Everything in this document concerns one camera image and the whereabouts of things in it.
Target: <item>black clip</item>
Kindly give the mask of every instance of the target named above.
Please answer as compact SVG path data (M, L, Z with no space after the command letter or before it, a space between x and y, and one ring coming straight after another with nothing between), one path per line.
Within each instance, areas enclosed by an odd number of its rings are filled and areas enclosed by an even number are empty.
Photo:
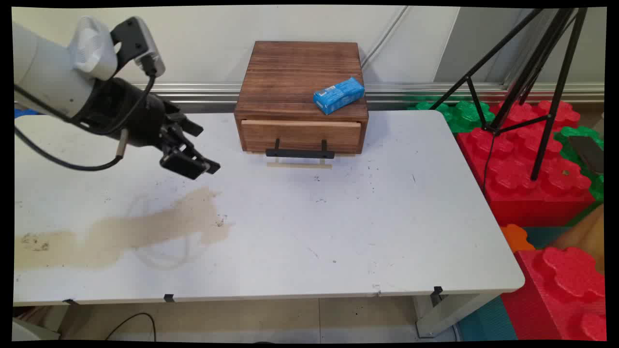
M430 294L430 300L432 301L432 307L436 307L436 305L441 301L441 292L443 292L443 288L440 286L434 287L434 292Z
M131 17L128 20L117 25L111 32L112 43L122 43L120 50L116 54L118 66L116 73L120 71L132 59L139 57L149 50L146 37L142 32L137 18Z
M327 151L327 141L322 140L321 150L280 149L279 138L275 140L275 149L267 149L267 157L296 157L299 159L333 159L335 151Z

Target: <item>wooden box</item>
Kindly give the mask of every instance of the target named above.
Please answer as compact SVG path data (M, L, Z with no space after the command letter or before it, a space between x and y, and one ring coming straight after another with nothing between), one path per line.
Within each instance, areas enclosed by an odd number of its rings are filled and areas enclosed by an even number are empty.
M257 41L234 111L245 151L274 148L360 154L368 107L365 97L325 115L314 92L354 77L363 84L354 42Z

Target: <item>white cable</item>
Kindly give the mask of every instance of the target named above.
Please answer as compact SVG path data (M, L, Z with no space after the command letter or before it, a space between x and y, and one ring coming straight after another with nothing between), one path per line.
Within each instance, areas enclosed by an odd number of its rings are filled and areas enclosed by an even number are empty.
M383 44L383 42L385 41L385 39L389 36L389 33L391 33L391 30L396 26L396 24L398 23L398 21L400 21L400 18L402 17L402 15L404 14L404 12L406 11L406 9L408 9L409 6L406 5L404 6L404 8L400 11L400 14L397 16L397 18L393 21L393 23L391 24L389 30L387 30L387 33L385 33L385 35L383 35L383 38L378 42L378 45L376 45L374 47L374 49L368 54L368 56L363 60L363 62L361 63L361 69L363 69L363 67L365 66L365 64L370 61L370 58L372 58L372 56L374 55L374 53L376 52L376 50L378 50L378 48Z

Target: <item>black tripod leg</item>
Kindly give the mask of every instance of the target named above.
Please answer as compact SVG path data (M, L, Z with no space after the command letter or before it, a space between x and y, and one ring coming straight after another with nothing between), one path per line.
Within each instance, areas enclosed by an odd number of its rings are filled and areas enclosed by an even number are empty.
M511 90L508 92L507 97L503 102L503 106L501 106L499 112L496 114L494 121L492 121L492 124L490 125L491 129L498 130L501 128L501 126L505 122L505 119L507 118L507 114L509 113L511 106L513 105L516 98L520 94L522 94L525 82L530 79L531 74L533 73L533 69L537 67L537 63L540 61L540 58L545 52L546 47L550 43L550 40L555 37L556 33L563 28L565 23L567 23L569 14L572 13L572 11L572 8L559 9L559 11L556 13L539 44L537 44L537 47L535 47L535 51L533 51L533 54L529 58L529 61L524 66L524 69L520 73L520 76L518 76L516 82L512 86Z
M466 82L469 84L470 96L473 97L473 103L477 109L479 120L482 122L482 129L486 130L486 117L483 115L482 105L479 104L479 98L477 97L475 86L473 86L473 80L470 79L470 76L467 76Z
M522 96L520 97L520 102L519 102L520 105L524 104L524 102L527 101L527 98L529 97L529 94L531 93L531 89L533 89L533 85L535 85L535 82L537 81L538 76L542 72L543 66L544 64L546 64L546 61L548 60L550 53L555 49L556 43L559 42L559 40L561 39L565 31L569 28L570 24L574 22L575 18L576 16L574 15L572 19L570 19L569 22L565 25L565 28L563 28L561 33L553 40L552 45L548 47L546 52L544 52L542 61L537 66L535 74L532 76L531 80L527 83L527 87L524 89L524 93L522 93Z
M439 100L437 100L434 105L430 107L430 110L435 110L436 108L438 108L439 105L441 105L441 103L447 100L447 98L449 98L449 96L452 95L458 88L460 88L460 86L466 81L467 76L473 76L473 74L475 74L480 67L482 67L488 60L490 60L490 58L492 58L492 56L494 56L496 52L499 52L499 50L502 49L503 46L507 44L507 42L509 42L513 37L515 37L520 32L520 30L522 30L522 28L526 27L526 25L529 24L529 22L533 20L533 18L535 18L535 16L537 16L541 11L542 9L533 9L533 11L531 11L531 13L527 15L527 17L520 21L520 23L518 23L517 26L515 26L501 41L499 41L499 43L497 43L488 53L486 53L486 55L479 62L477 62L477 64L475 64L471 69L469 69L469 71L467 71L467 73L464 74L464 76L462 76L462 78L459 79L456 84L451 86L451 88L447 92L445 92L445 94Z
M572 64L572 58L574 57L574 52L576 51L576 45L578 44L578 38L580 37L580 33L582 30L582 24L584 23L584 18L586 14L587 14L586 7L579 8L578 13L576 13L576 21L574 23L574 29L572 29L572 34L569 36L568 48L565 51L565 57L563 58L563 64L561 65L561 71L559 72L559 79L556 82L555 95L553 96L552 104L550 105L550 113L548 114L548 120L546 121L546 127L544 127L543 134L542 134L542 140L540 141L540 147L537 150L535 164L533 165L533 172L531 173L532 181L537 180L540 167L542 166L542 160L543 160L544 153L546 152L546 146L548 145L548 140L550 138L552 124L555 122L556 111L559 107L559 101L561 100L561 95L563 94L563 88L565 87L565 82L568 79L569 66Z

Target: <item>floor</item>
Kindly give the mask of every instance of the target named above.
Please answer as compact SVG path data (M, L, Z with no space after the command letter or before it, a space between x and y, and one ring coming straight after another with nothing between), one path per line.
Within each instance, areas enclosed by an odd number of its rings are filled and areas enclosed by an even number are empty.
M254 343L371 343L455 341L449 328L419 339L412 297L324 298L223 302L74 305L61 339L104 339L139 312L155 319L157 341ZM152 341L148 317L137 316L111 340Z

